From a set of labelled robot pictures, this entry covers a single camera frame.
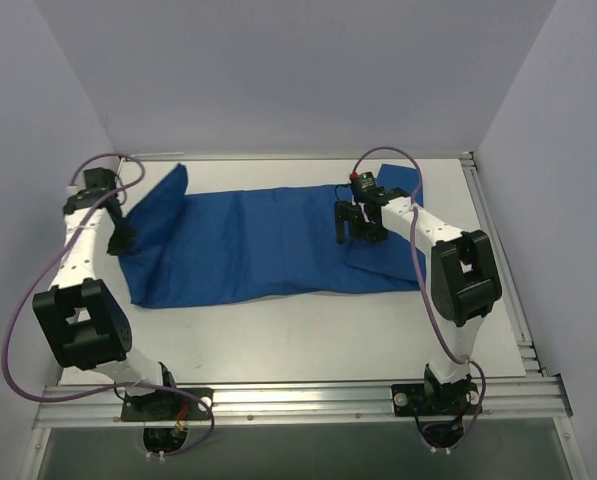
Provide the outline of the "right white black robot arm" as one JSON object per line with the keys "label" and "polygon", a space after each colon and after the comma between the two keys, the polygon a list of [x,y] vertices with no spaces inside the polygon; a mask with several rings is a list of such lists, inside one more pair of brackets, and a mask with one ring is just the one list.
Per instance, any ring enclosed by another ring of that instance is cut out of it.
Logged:
{"label": "right white black robot arm", "polygon": [[452,226],[425,210],[412,194],[387,190],[370,172],[349,176],[350,201],[336,200],[336,242],[369,243],[395,234],[410,244],[423,304],[441,351],[425,367],[422,400],[442,413],[473,395],[472,354],[484,318],[502,296],[491,241],[482,230]]}

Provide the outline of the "blue surgical cloth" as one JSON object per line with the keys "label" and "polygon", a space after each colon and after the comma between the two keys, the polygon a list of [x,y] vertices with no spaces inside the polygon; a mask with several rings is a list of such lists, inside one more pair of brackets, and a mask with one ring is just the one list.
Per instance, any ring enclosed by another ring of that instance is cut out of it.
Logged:
{"label": "blue surgical cloth", "polygon": [[408,240],[336,241],[333,185],[190,193],[176,165],[128,213],[119,259],[132,304],[212,306],[317,291],[416,291]]}

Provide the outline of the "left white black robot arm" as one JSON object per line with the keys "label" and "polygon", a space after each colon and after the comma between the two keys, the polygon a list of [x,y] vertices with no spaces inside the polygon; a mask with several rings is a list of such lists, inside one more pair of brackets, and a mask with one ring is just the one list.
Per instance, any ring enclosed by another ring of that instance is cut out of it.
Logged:
{"label": "left white black robot arm", "polygon": [[99,240],[110,256],[126,254],[135,231],[123,216],[110,169],[84,172],[84,187],[71,187],[63,206],[67,250],[48,290],[34,295],[32,309],[58,364],[93,371],[127,385],[131,397],[157,419],[172,417],[180,395],[167,367],[133,345],[127,315],[94,268]]}

